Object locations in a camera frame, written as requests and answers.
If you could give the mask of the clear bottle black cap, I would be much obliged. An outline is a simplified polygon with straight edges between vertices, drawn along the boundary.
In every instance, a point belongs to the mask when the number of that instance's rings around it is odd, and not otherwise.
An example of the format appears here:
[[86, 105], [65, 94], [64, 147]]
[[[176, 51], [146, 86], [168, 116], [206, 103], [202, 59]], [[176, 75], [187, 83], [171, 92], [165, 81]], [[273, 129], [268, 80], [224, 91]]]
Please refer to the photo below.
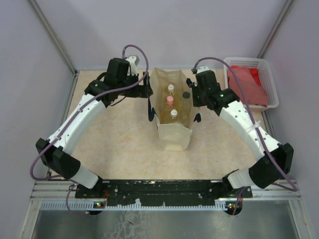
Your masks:
[[189, 116], [190, 110], [192, 106], [192, 98], [190, 92], [183, 92], [181, 95], [180, 100], [180, 109], [181, 114], [184, 118], [187, 118]]

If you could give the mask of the yellow liquid bottle white cap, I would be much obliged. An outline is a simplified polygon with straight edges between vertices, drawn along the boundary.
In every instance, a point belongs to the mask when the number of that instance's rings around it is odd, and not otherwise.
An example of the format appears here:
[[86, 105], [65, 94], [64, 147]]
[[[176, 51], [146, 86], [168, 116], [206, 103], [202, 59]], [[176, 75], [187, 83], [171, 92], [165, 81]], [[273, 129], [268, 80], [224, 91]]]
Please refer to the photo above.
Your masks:
[[165, 86], [163, 89], [163, 96], [165, 98], [168, 96], [178, 97], [179, 96], [178, 88], [173, 84], [169, 84], [169, 85]]

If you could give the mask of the beige canvas bag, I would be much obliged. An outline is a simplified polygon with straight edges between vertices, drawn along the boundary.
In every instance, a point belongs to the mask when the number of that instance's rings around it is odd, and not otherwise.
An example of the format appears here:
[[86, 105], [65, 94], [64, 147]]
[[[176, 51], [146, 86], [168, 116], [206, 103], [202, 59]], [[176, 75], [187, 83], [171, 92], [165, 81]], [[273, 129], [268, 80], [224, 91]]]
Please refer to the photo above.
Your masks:
[[179, 102], [183, 92], [190, 92], [191, 88], [186, 84], [187, 77], [181, 70], [165, 71], [155, 68], [150, 75], [150, 86], [153, 94], [149, 97], [149, 105], [151, 113], [154, 114], [154, 121], [159, 134], [159, 147], [163, 150], [178, 150], [187, 149], [192, 135], [192, 127], [196, 121], [196, 117], [200, 116], [199, 108], [191, 106], [189, 116], [184, 118], [181, 114], [181, 109], [177, 110], [183, 118], [184, 124], [172, 123], [163, 124], [163, 117], [168, 111], [162, 108], [165, 97], [163, 89], [169, 84], [173, 84], [179, 91]]

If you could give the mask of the pink cap orange bottle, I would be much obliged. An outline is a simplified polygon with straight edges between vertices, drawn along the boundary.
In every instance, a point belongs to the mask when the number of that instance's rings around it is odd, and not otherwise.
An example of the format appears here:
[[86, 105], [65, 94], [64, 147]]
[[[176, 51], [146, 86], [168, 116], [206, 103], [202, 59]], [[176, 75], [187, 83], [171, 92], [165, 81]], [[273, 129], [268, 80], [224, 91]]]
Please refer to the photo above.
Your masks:
[[180, 102], [178, 97], [167, 96], [163, 102], [162, 108], [165, 111], [168, 110], [179, 110]]

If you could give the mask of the amber bottle white cap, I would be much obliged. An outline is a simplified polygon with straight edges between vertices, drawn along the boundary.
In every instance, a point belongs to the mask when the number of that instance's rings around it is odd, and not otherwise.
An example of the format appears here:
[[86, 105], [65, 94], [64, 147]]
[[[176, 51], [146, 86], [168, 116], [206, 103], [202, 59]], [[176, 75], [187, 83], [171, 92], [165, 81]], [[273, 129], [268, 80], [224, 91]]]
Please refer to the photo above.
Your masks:
[[176, 109], [170, 110], [163, 117], [163, 124], [172, 124], [172, 123], [184, 124], [182, 116], [179, 114], [179, 112]]

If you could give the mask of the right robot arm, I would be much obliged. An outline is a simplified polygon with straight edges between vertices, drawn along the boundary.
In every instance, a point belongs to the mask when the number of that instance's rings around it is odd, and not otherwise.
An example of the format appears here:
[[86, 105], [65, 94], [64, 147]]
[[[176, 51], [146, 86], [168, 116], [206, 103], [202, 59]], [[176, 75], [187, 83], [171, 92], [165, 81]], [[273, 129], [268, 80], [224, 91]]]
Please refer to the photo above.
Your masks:
[[196, 80], [186, 80], [192, 92], [194, 107], [206, 106], [229, 123], [251, 150], [256, 163], [245, 169], [232, 171], [223, 177], [223, 193], [234, 197], [240, 188], [268, 187], [279, 179], [286, 179], [290, 171], [294, 149], [289, 143], [281, 144], [271, 137], [252, 113], [231, 90], [220, 88], [215, 73], [211, 70], [198, 72]]

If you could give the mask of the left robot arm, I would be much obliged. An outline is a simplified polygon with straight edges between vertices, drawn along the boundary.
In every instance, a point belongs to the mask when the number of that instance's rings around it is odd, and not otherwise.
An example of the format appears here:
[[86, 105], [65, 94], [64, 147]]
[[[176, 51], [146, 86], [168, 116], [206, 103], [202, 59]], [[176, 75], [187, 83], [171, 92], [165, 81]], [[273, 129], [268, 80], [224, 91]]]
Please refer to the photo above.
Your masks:
[[139, 80], [138, 56], [113, 58], [107, 71], [89, 83], [75, 110], [47, 140], [40, 138], [36, 149], [42, 163], [61, 177], [80, 184], [94, 198], [101, 196], [101, 178], [84, 167], [72, 153], [79, 139], [94, 119], [119, 97], [149, 98], [152, 90], [148, 72]]

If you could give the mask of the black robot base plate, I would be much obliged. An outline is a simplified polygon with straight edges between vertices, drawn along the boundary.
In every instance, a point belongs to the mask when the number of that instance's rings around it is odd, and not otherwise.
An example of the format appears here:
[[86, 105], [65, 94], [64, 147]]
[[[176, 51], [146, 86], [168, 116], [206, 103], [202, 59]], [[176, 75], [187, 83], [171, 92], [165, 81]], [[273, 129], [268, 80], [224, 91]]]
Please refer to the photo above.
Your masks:
[[124, 210], [221, 210], [252, 198], [251, 187], [231, 189], [222, 180], [99, 180], [88, 189], [78, 185], [77, 199], [94, 199], [93, 208]]

